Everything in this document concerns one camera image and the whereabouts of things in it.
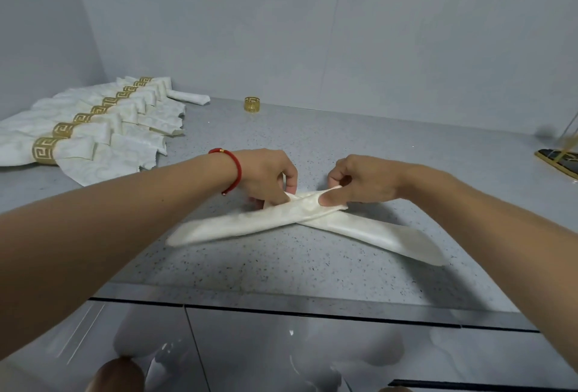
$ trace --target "gray countertop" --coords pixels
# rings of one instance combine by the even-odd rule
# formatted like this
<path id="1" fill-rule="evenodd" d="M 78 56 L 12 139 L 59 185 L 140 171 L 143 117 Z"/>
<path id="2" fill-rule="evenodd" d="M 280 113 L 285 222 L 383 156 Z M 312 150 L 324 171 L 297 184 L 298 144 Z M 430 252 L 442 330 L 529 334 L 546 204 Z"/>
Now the gray countertop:
<path id="1" fill-rule="evenodd" d="M 578 201 L 577 181 L 533 156 L 545 147 L 533 136 L 268 104 L 262 104 L 258 114 L 249 114 L 241 102 L 222 99 L 187 106 L 184 131 L 184 136 L 168 138 L 169 155 L 161 156 L 159 165 L 214 147 L 281 148 L 299 170 L 299 189 L 316 190 L 325 188 L 325 176 L 337 159 L 370 154 L 446 170 L 482 191 L 578 230 L 572 205 Z M 0 169 L 0 210 L 77 186 L 49 166 Z M 218 195 L 188 219 L 246 206 L 240 194 Z M 167 288 L 174 287 L 216 296 L 278 294 L 442 310 L 517 311 L 481 267 L 411 203 L 352 205 L 350 210 L 422 230 L 439 245 L 449 265 L 433 267 L 339 235 L 288 226 L 177 249 L 165 247 L 163 236 L 113 283 L 163 287 L 163 297 L 157 299 L 161 301 L 170 298 Z"/>

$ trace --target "glossy cabinet door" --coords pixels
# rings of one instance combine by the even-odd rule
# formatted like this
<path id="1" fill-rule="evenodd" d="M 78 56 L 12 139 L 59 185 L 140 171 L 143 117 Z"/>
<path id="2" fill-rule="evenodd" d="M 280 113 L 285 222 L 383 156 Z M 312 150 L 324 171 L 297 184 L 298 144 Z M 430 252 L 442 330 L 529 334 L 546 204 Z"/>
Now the glossy cabinet door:
<path id="1" fill-rule="evenodd" d="M 97 301 L 5 359 L 0 390 L 4 374 L 14 392 L 84 391 L 119 356 L 141 367 L 146 391 L 208 391 L 184 308 Z"/>
<path id="2" fill-rule="evenodd" d="M 187 313 L 211 392 L 377 392 L 395 380 L 578 388 L 538 333 Z"/>

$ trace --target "gray wall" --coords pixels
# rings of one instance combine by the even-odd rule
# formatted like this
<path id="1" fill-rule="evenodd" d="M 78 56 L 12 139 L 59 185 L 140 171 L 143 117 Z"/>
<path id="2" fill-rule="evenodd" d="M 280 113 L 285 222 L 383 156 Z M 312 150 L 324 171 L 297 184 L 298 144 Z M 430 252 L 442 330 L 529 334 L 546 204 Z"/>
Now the gray wall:
<path id="1" fill-rule="evenodd" d="M 0 119 L 105 81 L 81 0 L 0 0 Z"/>
<path id="2" fill-rule="evenodd" d="M 84 0 L 105 70 L 533 133 L 578 110 L 578 0 Z"/>

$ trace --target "bracelet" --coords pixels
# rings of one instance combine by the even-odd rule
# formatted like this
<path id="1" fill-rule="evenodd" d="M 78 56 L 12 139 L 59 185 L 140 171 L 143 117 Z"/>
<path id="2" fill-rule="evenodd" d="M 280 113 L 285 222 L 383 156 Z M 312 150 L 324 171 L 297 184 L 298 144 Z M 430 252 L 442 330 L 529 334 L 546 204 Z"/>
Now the bracelet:
<path id="1" fill-rule="evenodd" d="M 235 179 L 235 182 L 233 182 L 233 184 L 231 184 L 231 186 L 228 187 L 225 191 L 221 192 L 222 195 L 227 195 L 228 192 L 234 190 L 239 184 L 239 182 L 241 182 L 241 177 L 243 173 L 243 170 L 241 169 L 241 163 L 237 159 L 237 156 L 232 154 L 229 150 L 225 150 L 224 148 L 214 148 L 213 150 L 209 150 L 209 154 L 211 153 L 224 153 L 226 155 L 229 155 L 229 157 L 233 159 L 233 162 L 235 162 L 235 165 L 237 166 L 237 178 Z"/>

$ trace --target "person's left hand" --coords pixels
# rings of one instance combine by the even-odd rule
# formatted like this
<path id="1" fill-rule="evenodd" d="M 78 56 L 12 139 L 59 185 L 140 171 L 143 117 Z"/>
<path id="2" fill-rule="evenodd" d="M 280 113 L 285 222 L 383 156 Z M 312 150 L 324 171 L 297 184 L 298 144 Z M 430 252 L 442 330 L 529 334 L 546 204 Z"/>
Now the person's left hand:
<path id="1" fill-rule="evenodd" d="M 239 150 L 233 152 L 241 163 L 243 176 L 239 187 L 249 197 L 270 202 L 273 205 L 289 201 L 283 192 L 283 175 L 285 191 L 294 194 L 297 191 L 297 169 L 283 150 Z"/>

